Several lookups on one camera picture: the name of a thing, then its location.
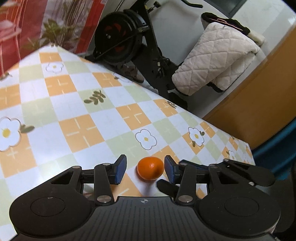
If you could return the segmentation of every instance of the folded blanket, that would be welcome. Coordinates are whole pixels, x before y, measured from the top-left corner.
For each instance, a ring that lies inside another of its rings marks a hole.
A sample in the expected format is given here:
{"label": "folded blanket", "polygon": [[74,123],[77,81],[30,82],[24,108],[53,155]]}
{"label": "folded blanket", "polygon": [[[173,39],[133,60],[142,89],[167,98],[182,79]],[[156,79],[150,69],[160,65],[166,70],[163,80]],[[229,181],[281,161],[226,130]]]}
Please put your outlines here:
{"label": "folded blanket", "polygon": [[192,95],[213,82],[226,90],[250,65],[260,48],[240,31],[210,23],[172,76],[176,88]]}

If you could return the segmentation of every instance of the crosshair logo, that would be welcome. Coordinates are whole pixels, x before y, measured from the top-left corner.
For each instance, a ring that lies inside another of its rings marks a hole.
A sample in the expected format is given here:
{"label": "crosshair logo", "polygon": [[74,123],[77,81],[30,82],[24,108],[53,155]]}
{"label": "crosshair logo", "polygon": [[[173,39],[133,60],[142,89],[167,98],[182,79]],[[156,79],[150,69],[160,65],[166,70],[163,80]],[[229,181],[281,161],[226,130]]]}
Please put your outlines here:
{"label": "crosshair logo", "polygon": [[149,201],[145,198],[140,201],[141,203],[148,203]]}

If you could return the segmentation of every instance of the black flywheel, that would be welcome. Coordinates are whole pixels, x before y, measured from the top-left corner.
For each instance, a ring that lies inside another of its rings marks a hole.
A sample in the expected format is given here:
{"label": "black flywheel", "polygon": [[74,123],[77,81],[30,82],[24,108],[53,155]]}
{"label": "black flywheel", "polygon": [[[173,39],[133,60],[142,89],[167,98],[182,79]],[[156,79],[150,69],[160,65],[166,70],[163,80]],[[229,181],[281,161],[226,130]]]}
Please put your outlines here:
{"label": "black flywheel", "polygon": [[[123,12],[113,12],[104,17],[95,33],[97,55],[104,53],[130,36],[137,28],[136,22]],[[137,34],[112,48],[102,59],[112,65],[129,62],[142,43],[142,35]]]}

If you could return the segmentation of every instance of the brown wooden panel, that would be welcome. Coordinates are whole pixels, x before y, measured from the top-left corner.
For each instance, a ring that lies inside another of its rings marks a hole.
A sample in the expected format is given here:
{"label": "brown wooden panel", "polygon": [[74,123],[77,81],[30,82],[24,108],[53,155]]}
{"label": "brown wooden panel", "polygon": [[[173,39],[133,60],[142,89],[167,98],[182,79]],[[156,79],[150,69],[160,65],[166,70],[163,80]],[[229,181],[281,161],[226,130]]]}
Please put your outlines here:
{"label": "brown wooden panel", "polygon": [[203,119],[250,144],[262,144],[296,116],[296,28]]}

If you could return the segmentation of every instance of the checkered tablecloth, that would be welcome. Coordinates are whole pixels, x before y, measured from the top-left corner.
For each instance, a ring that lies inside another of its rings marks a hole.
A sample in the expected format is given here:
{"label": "checkered tablecloth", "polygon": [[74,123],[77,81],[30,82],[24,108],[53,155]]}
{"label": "checkered tablecloth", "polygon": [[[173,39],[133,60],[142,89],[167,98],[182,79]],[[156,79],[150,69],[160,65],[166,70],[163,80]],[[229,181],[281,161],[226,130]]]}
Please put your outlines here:
{"label": "checkered tablecloth", "polygon": [[163,195],[136,175],[146,156],[254,164],[247,143],[98,64],[55,46],[27,56],[0,81],[0,240],[15,234],[8,211],[18,196],[71,166],[92,169],[121,154],[127,170],[115,198]]}

